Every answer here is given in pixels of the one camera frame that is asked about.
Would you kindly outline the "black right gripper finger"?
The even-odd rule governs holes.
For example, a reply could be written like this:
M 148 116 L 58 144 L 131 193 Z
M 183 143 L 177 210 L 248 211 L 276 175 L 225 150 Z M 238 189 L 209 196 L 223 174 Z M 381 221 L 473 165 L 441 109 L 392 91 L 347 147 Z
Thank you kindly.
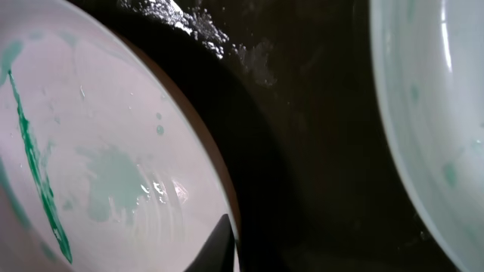
M 233 272 L 234 251 L 231 222 L 224 214 L 185 272 Z

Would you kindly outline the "white plate with green smears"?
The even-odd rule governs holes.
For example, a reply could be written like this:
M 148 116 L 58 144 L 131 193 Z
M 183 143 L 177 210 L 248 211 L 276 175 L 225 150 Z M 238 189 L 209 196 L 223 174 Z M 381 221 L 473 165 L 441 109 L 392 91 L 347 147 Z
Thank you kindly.
M 399 177 L 462 271 L 483 269 L 482 0 L 371 0 L 374 80 Z

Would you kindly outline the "white plate with green streak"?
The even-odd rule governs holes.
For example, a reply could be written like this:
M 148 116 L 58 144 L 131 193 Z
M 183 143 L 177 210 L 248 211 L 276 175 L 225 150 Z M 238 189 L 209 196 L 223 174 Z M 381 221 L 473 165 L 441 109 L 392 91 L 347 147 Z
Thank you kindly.
M 66 1 L 1 3 L 3 271 L 185 271 L 236 213 L 160 68 Z

